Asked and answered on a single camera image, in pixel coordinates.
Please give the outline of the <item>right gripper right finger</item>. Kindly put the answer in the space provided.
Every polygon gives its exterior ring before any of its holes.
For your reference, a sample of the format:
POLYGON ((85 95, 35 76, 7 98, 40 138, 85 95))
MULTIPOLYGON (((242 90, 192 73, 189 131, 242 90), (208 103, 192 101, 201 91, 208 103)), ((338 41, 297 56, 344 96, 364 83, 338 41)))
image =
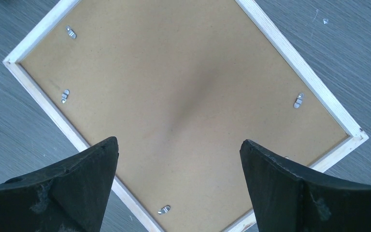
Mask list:
POLYGON ((251 141, 240 149, 261 232, 371 232, 371 185, 336 178, 251 141))

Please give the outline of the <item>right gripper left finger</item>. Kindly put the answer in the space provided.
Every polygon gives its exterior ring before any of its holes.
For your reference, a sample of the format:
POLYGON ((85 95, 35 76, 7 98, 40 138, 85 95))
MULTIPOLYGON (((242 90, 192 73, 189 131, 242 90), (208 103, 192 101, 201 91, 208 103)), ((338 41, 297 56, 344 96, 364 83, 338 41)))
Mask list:
POLYGON ((0 232, 98 232, 118 163, 118 141, 0 184, 0 232))

